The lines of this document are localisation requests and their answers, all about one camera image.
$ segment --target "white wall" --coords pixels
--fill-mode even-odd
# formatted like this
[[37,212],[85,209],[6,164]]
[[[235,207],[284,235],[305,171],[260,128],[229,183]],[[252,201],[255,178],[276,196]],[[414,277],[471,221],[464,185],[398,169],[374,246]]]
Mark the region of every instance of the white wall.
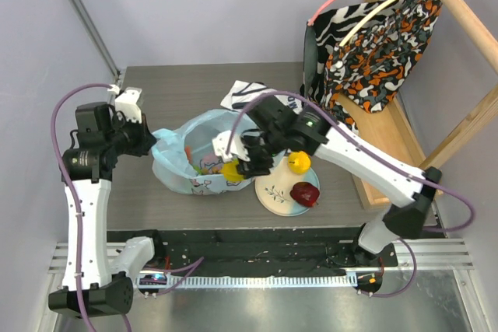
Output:
[[[498,37],[498,0],[465,0]],[[428,154],[460,120],[493,88],[496,74],[472,42],[444,10],[434,29],[431,45],[402,87],[409,117]],[[468,196],[477,207],[477,219],[459,235],[465,238],[486,294],[496,311],[498,283],[498,119],[475,136],[444,165],[443,183]],[[463,222],[468,213],[455,199],[444,196],[439,206],[446,226]],[[498,316],[491,316],[498,330]]]
[[301,61],[305,22],[325,0],[83,1],[126,67]]
[[[35,330],[41,291],[58,240],[67,239],[64,188],[50,140],[50,115],[70,89],[112,77],[68,0],[2,0],[0,8],[0,292],[2,330]],[[61,112],[61,146],[77,103]]]

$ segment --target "wooden rack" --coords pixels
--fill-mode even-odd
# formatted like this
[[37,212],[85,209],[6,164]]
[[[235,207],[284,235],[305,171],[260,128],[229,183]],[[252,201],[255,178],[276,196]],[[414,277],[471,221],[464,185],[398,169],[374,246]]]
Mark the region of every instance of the wooden rack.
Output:
[[[464,0],[441,1],[498,73],[498,42],[493,35]],[[404,163],[423,169],[428,166],[439,168],[498,114],[498,85],[471,110],[428,157],[423,154],[405,113],[396,99],[389,103],[382,112],[376,114],[366,113],[345,97],[339,101],[355,119],[360,130],[359,135],[363,139]],[[377,189],[358,178],[354,180],[366,209],[385,208],[389,205],[389,200]]]

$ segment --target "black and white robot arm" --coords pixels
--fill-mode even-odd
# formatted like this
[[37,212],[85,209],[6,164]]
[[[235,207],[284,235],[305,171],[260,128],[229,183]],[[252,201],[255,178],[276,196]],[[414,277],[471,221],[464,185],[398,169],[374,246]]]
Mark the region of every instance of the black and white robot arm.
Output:
[[76,258],[81,250],[81,280],[88,316],[126,314],[132,307],[133,283],[153,258],[166,256],[157,231],[137,232],[109,263],[107,259],[107,202],[112,173],[120,155],[145,156],[156,143],[142,113],[141,89],[127,88],[114,105],[89,103],[76,109],[78,148],[75,142],[63,160],[79,197],[83,227],[78,248],[77,212],[65,185],[69,210],[68,261],[62,289],[49,295],[49,308],[80,316],[76,295]]
[[391,208],[366,223],[359,232],[355,251],[359,264],[368,264],[398,237],[419,238],[436,191],[401,176],[359,148],[369,149],[410,176],[435,183],[441,178],[438,169],[421,170],[401,163],[353,134],[344,124],[337,123],[340,130],[359,143],[358,147],[313,108],[304,107],[296,114],[274,96],[264,98],[247,114],[258,126],[259,135],[235,135],[228,154],[226,146],[230,131],[219,134],[212,142],[215,154],[224,162],[238,160],[237,172],[244,178],[269,174],[274,154],[287,149],[305,151],[310,156],[341,166],[389,198]]

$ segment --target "red apple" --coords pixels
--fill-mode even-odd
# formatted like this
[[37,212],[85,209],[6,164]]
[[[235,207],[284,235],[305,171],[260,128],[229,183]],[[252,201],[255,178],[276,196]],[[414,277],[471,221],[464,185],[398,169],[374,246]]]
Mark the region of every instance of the red apple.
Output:
[[320,197],[320,191],[311,183],[299,182],[293,185],[293,189],[290,191],[290,197],[298,204],[307,208],[312,208],[317,204],[317,199]]

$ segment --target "plate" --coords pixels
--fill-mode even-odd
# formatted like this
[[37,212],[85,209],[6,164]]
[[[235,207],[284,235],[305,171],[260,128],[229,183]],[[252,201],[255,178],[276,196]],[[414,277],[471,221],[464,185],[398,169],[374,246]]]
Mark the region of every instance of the plate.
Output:
[[255,178],[254,187],[259,201],[269,211],[282,217],[295,217],[310,210],[290,197],[293,185],[298,182],[311,183],[320,190],[318,176],[313,169],[302,175],[295,174],[290,171],[287,157],[284,157],[270,175]]

